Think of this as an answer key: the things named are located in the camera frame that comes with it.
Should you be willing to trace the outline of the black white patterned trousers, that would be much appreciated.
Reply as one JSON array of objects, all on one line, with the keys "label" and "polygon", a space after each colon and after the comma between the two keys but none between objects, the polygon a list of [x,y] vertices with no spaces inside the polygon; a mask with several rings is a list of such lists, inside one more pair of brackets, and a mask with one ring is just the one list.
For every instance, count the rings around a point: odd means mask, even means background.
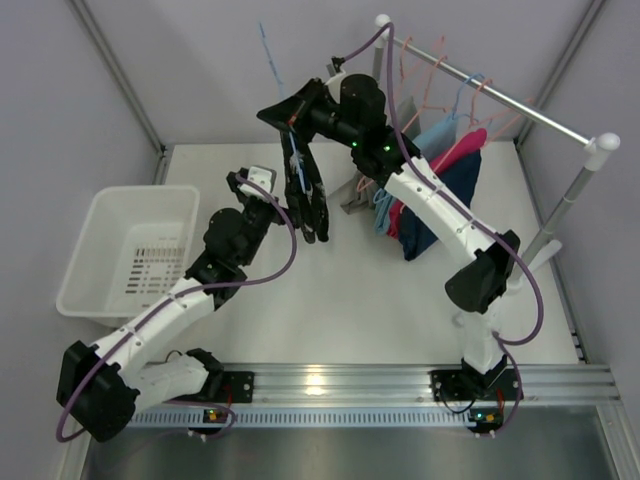
[{"label": "black white patterned trousers", "polygon": [[305,241],[329,240],[329,212],[319,168],[309,148],[294,134],[280,134],[285,173],[285,200],[289,218]]}]

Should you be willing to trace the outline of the navy blue trousers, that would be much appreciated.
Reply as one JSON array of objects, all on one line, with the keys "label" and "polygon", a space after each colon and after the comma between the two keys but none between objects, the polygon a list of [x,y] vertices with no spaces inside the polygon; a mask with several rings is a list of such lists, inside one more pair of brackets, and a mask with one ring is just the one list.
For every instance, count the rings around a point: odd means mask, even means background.
[{"label": "navy blue trousers", "polygon": [[[475,194],[482,157],[476,150],[454,163],[440,179],[466,207],[470,207]],[[438,241],[437,236],[408,207],[399,215],[398,240],[405,261],[413,261]]]}]

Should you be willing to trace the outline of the coral pink hanger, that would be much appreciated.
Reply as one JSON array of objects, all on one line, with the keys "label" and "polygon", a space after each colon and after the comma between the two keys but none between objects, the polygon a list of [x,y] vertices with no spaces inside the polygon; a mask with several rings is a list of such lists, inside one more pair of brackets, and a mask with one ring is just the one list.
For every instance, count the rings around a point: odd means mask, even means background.
[{"label": "coral pink hanger", "polygon": [[484,87],[489,87],[492,84],[493,80],[491,78],[482,79],[482,82],[476,88],[472,96],[471,110],[469,113],[468,131],[475,132],[478,130],[485,130],[486,139],[484,146],[488,146],[490,143],[497,140],[504,132],[509,130],[514,124],[517,124],[522,117],[521,114],[516,113],[511,108],[505,108],[484,118],[476,116],[476,99]]}]

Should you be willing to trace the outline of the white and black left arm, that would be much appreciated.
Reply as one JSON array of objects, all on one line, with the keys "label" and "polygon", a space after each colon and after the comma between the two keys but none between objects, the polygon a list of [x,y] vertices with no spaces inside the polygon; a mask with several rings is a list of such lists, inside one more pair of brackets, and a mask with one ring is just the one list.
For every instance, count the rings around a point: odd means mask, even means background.
[{"label": "white and black left arm", "polygon": [[170,362],[152,357],[195,322],[214,313],[239,289],[270,283],[290,262],[250,279],[251,264],[271,225],[294,228],[274,195],[274,170],[253,166],[228,175],[243,208],[215,212],[205,248],[175,285],[112,333],[87,345],[76,341],[63,353],[56,400],[62,408],[55,438],[60,443],[84,433],[98,442],[118,435],[135,414],[177,397],[217,393],[224,368],[209,352],[192,349]]}]

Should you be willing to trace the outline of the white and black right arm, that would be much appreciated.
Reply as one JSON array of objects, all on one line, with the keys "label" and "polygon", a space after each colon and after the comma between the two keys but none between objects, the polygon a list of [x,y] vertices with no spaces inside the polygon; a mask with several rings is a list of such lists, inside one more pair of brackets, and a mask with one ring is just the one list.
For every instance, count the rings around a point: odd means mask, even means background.
[{"label": "white and black right arm", "polygon": [[481,398],[507,368],[497,339],[496,305],[507,290],[520,239],[511,230],[498,234],[474,218],[397,129],[386,101],[371,76],[339,74],[327,82],[309,80],[257,117],[280,132],[285,156],[300,152],[303,157],[311,198],[303,201],[300,191],[293,190],[287,202],[315,228],[317,239],[327,236],[327,207],[309,145],[321,135],[350,148],[357,170],[402,201],[447,247],[460,267],[446,282],[445,292],[458,309],[463,357],[456,377],[441,383],[449,394]]}]

